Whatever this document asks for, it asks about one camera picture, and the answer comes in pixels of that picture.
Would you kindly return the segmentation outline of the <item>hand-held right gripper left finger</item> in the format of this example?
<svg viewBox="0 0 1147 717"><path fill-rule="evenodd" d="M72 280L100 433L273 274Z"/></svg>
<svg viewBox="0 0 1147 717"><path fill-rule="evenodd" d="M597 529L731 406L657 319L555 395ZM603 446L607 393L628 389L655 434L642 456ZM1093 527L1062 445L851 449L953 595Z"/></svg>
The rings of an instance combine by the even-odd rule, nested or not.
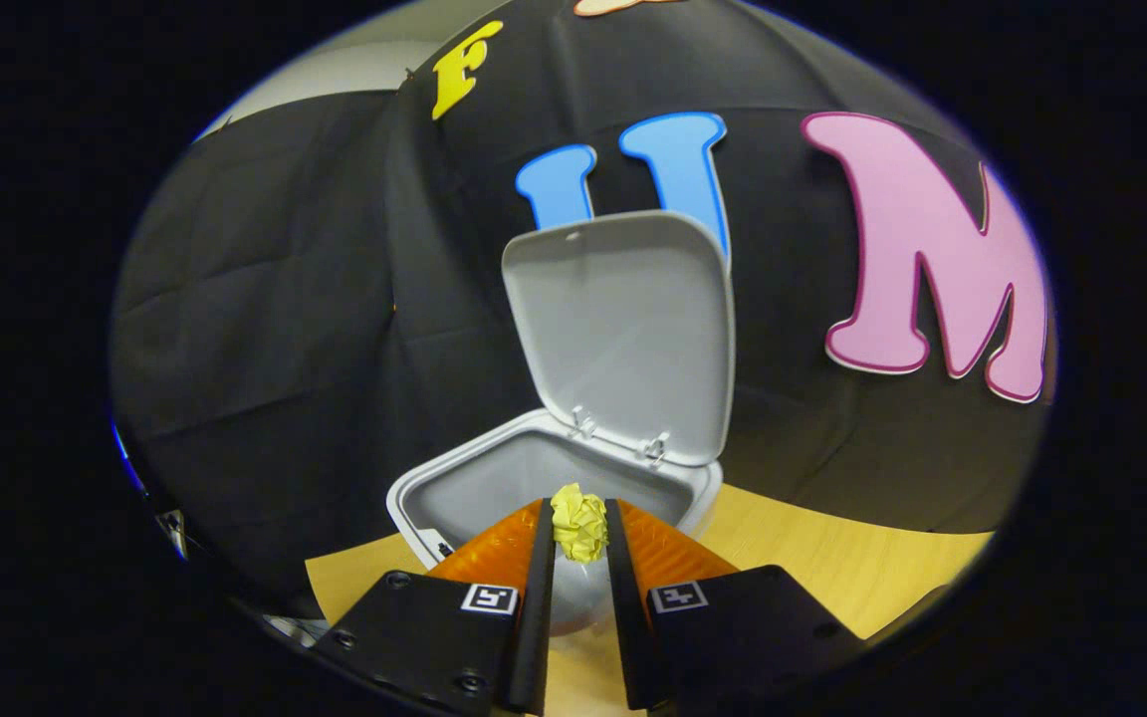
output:
<svg viewBox="0 0 1147 717"><path fill-rule="evenodd" d="M431 572L391 569L317 640L315 660L391 716L545 712L556 541L524 505Z"/></svg>

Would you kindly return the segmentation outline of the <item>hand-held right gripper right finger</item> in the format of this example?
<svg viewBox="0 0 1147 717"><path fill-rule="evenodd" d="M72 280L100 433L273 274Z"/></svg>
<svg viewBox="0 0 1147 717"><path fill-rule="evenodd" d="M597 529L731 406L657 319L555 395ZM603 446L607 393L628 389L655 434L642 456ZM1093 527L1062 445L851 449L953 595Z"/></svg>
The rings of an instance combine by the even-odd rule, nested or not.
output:
<svg viewBox="0 0 1147 717"><path fill-rule="evenodd" d="M629 501L604 502L629 707L773 712L866 641L779 566L738 569Z"/></svg>

